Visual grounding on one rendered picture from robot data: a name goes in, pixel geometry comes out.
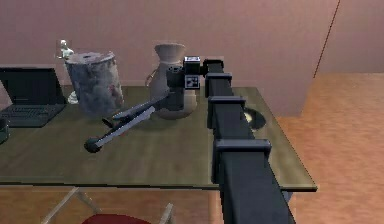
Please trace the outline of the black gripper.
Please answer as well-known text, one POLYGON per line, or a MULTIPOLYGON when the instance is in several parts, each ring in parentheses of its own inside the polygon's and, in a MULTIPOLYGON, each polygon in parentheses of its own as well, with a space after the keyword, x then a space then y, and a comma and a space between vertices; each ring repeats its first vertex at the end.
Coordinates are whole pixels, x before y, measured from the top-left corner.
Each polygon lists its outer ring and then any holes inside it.
POLYGON ((164 106, 170 111, 184 109, 184 73, 183 68, 169 67, 166 71, 168 90, 166 95, 155 97, 145 103, 135 105, 125 111, 120 111, 111 118, 103 118, 102 122, 111 128, 106 134, 99 138, 89 138, 84 143, 84 148, 89 153, 97 153, 101 148, 112 141, 115 137, 122 135, 140 122, 147 120, 155 111, 164 106))

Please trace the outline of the red seat chair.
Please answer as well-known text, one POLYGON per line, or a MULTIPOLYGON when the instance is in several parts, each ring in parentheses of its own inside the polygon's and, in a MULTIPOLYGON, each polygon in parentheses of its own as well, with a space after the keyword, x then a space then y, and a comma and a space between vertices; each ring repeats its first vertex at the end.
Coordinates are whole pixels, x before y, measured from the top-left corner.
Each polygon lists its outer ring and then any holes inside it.
POLYGON ((151 224, 149 221, 122 214, 107 214, 92 201, 92 199, 79 187, 73 187, 63 199, 44 217, 41 224, 51 224, 52 219, 58 212, 76 196, 81 202, 87 205, 93 212, 93 215, 86 218, 81 224, 151 224))

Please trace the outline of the olive green table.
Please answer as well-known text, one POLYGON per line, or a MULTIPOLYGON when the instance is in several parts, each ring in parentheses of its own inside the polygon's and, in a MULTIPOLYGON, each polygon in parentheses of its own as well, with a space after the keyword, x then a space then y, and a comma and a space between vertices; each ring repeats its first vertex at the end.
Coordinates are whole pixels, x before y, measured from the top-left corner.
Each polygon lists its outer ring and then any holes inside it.
POLYGON ((0 145, 0 185, 211 189, 212 134, 202 92, 197 102, 190 116, 152 116, 95 154, 84 142, 106 133, 106 126, 67 105, 42 128, 11 130, 0 145))

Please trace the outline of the mottled grey cylinder pot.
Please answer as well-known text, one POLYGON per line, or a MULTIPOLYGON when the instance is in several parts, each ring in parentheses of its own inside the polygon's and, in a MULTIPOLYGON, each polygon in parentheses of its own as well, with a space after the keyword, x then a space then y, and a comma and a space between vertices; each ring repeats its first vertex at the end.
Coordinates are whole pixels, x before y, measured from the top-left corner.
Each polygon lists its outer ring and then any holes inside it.
POLYGON ((108 117, 124 104, 113 52, 76 53, 65 61, 81 110, 90 117, 108 117))

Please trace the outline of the beige vase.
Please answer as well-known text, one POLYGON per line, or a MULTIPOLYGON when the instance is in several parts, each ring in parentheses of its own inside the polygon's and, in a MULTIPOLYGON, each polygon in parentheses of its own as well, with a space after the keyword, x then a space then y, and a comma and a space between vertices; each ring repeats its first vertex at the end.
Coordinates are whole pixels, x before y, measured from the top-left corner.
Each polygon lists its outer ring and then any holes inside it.
MULTIPOLYGON (((178 43, 163 43, 155 46, 159 57, 159 65, 147 76, 145 85, 149 88, 150 97, 157 97, 168 90, 166 71, 169 67, 182 65, 185 46, 178 43)), ((176 120, 188 117, 197 107, 197 97, 194 90, 184 91, 184 108, 180 111, 161 109, 156 115, 166 120, 176 120)))

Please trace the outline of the white statuette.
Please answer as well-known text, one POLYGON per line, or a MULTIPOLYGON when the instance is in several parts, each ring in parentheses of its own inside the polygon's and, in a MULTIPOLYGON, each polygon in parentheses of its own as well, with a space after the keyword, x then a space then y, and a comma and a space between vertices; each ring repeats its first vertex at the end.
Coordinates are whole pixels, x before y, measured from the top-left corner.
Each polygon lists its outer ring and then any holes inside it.
MULTIPOLYGON (((60 40, 60 54, 57 56, 58 59, 67 60, 70 55, 73 55, 74 51, 68 46, 68 42, 65 39, 60 40)), ((75 91, 72 91, 68 96, 67 101, 70 104, 77 104, 78 98, 75 91)))

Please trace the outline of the black laptop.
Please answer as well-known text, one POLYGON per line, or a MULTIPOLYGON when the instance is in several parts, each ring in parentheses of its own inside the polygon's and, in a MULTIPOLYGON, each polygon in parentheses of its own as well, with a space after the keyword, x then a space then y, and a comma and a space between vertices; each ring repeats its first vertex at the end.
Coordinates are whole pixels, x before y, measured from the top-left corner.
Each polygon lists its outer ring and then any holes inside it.
POLYGON ((12 104, 0 111, 11 128, 41 128, 66 106, 54 68, 0 68, 12 104))

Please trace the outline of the dark round dish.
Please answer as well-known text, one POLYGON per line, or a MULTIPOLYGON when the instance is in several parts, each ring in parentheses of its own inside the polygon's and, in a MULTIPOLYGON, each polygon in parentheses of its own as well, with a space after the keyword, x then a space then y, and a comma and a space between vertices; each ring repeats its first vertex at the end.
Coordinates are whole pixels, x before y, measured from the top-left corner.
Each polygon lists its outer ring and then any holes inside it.
POLYGON ((259 130, 266 125, 265 117, 255 109, 245 107, 244 115, 252 130, 259 130))

